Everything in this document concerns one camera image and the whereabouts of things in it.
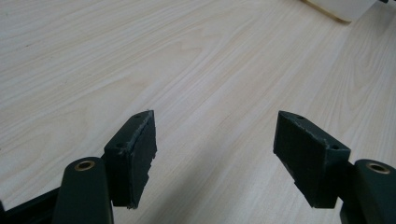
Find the light wood grain surface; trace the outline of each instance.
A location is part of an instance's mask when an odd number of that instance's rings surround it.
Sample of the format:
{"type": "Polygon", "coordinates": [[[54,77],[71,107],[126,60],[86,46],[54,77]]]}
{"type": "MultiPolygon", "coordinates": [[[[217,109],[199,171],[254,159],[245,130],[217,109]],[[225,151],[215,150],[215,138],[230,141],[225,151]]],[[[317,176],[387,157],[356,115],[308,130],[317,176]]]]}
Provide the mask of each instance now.
{"type": "Polygon", "coordinates": [[[0,1],[6,209],[147,109],[157,157],[116,223],[340,223],[273,154],[277,111],[396,166],[396,5],[345,25],[297,0],[0,1]]]}

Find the wooden table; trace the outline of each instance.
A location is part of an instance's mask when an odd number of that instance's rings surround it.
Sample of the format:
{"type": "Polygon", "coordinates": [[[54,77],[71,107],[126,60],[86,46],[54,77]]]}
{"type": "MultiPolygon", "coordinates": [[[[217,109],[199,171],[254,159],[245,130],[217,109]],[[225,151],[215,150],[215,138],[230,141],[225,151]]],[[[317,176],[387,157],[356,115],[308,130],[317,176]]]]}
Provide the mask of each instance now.
{"type": "Polygon", "coordinates": [[[396,166],[396,4],[347,25],[297,0],[0,2],[7,210],[147,109],[157,157],[116,223],[340,223],[273,154],[277,112],[396,166]]]}

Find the screw hole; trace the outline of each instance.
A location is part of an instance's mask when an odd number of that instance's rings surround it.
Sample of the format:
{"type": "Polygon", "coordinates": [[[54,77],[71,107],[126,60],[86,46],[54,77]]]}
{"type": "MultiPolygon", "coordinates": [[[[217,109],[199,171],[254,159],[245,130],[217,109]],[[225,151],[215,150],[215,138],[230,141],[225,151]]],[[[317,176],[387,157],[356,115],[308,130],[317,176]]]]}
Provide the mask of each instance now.
{"type": "Polygon", "coordinates": [[[380,165],[378,163],[369,162],[369,163],[367,163],[367,167],[370,170],[377,172],[379,174],[382,174],[382,175],[390,174],[390,170],[387,167],[380,165]]]}
{"type": "Polygon", "coordinates": [[[81,161],[75,166],[77,171],[86,171],[91,169],[95,165],[94,161],[81,161]]]}

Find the table surface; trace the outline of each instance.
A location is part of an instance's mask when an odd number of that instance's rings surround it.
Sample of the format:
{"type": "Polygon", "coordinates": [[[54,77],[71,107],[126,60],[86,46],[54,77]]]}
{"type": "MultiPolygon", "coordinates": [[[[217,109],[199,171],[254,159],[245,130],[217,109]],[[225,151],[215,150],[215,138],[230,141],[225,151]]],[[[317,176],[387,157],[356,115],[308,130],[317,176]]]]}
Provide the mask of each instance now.
{"type": "Polygon", "coordinates": [[[340,223],[273,154],[277,112],[396,166],[396,4],[343,24],[297,0],[0,2],[6,209],[148,109],[157,157],[116,223],[340,223]]]}

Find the wood grain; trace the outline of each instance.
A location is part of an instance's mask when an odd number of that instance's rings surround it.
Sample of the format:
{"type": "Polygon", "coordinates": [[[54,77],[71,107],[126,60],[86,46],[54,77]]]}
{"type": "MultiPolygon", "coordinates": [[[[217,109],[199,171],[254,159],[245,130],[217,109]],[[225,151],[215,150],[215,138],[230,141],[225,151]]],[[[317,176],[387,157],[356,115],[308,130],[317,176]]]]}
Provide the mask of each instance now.
{"type": "Polygon", "coordinates": [[[340,223],[272,152],[278,110],[396,166],[396,6],[341,24],[297,0],[1,1],[6,209],[154,109],[157,158],[116,223],[340,223]]]}

